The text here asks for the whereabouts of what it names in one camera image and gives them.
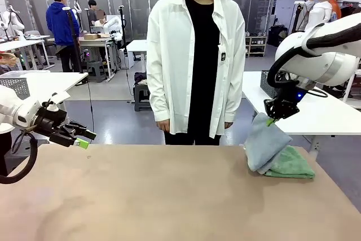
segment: blue jacket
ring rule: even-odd
[[[69,25],[69,19],[66,11],[62,8],[64,4],[54,2],[46,11],[47,28],[54,34],[55,44],[57,45],[74,45],[72,37],[72,29]],[[77,37],[79,37],[79,25],[75,19],[74,13],[71,11],[73,17],[73,25]]]

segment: door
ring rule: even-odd
[[[304,1],[304,0],[277,0],[275,15],[276,18],[278,18],[278,24],[282,24],[286,28],[292,28],[291,21],[293,14],[296,11],[296,9],[294,9],[295,1]]]

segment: shirt collar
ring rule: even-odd
[[[214,12],[219,16],[224,17],[221,0],[213,0],[213,1],[214,1]],[[187,8],[186,0],[173,0],[173,3],[176,5],[182,5],[183,8]]]

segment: gray stool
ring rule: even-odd
[[[89,80],[96,80],[97,83],[101,83],[104,79],[107,78],[105,73],[105,69],[102,62],[87,62],[86,63],[86,71],[89,73],[89,69],[91,70],[91,74],[89,74]]]
[[[134,85],[134,111],[139,111],[141,107],[142,108],[143,107],[145,107],[145,108],[150,108],[151,107],[150,102],[142,102],[140,100],[140,95],[139,94],[140,94],[141,91],[148,91],[149,92],[148,86],[135,84]]]

